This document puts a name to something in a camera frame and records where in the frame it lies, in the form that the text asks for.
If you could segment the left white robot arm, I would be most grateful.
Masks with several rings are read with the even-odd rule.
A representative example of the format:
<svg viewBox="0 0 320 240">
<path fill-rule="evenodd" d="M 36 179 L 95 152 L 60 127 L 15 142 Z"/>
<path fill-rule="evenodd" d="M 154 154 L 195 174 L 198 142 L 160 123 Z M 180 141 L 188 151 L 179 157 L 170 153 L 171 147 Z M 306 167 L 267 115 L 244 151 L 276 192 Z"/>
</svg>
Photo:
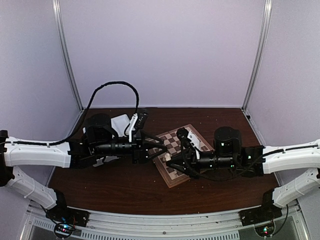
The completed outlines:
<svg viewBox="0 0 320 240">
<path fill-rule="evenodd" d="M 132 118 L 123 114 L 111 118 L 105 113 L 92 115 L 84 122 L 80 139 L 61 142 L 26 141 L 0 132 L 0 185 L 11 187 L 24 198 L 40 204 L 61 222 L 72 218 L 64 194 L 48 188 L 19 168 L 20 165 L 55 166 L 84 169 L 101 165 L 107 158 L 130 156 L 134 164 L 144 164 L 168 149 L 164 140 L 143 131 L 146 113 Z"/>
</svg>

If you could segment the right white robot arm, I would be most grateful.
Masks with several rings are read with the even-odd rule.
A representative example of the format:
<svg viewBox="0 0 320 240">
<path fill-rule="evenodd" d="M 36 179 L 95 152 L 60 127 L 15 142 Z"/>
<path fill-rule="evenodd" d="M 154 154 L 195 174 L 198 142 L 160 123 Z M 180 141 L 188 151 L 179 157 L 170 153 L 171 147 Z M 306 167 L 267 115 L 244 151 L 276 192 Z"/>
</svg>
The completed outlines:
<svg viewBox="0 0 320 240">
<path fill-rule="evenodd" d="M 205 178 L 202 171 L 229 169 L 233 177 L 256 177 L 284 170 L 306 171 L 289 183 L 264 194 L 264 203 L 256 210 L 259 220 L 268 220 L 277 208 L 304 196 L 320 185 L 320 141 L 289 146 L 243 147 L 241 132 L 229 126 L 214 132 L 213 150 L 200 150 L 199 140 L 184 127 L 176 132 L 180 153 L 164 155 L 164 162 L 192 178 Z"/>
</svg>

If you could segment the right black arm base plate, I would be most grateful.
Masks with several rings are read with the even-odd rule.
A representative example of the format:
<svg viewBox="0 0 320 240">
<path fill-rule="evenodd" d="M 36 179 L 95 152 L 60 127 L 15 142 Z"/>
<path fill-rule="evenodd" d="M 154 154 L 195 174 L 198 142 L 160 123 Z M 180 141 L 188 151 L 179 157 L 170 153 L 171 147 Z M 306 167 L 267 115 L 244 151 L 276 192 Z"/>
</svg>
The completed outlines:
<svg viewBox="0 0 320 240">
<path fill-rule="evenodd" d="M 282 216 L 282 209 L 274 205 L 258 206 L 241 210 L 239 218 L 243 226 L 255 225 L 267 222 Z"/>
</svg>

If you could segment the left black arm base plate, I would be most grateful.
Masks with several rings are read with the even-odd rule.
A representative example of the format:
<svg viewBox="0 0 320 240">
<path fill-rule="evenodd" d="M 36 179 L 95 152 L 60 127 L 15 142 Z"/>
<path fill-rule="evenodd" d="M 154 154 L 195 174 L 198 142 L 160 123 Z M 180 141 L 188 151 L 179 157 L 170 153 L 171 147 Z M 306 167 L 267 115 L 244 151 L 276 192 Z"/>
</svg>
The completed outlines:
<svg viewBox="0 0 320 240">
<path fill-rule="evenodd" d="M 44 210 L 46 217 L 54 223 L 64 223 L 75 227 L 86 227 L 90 216 L 88 211 L 61 205 Z"/>
</svg>

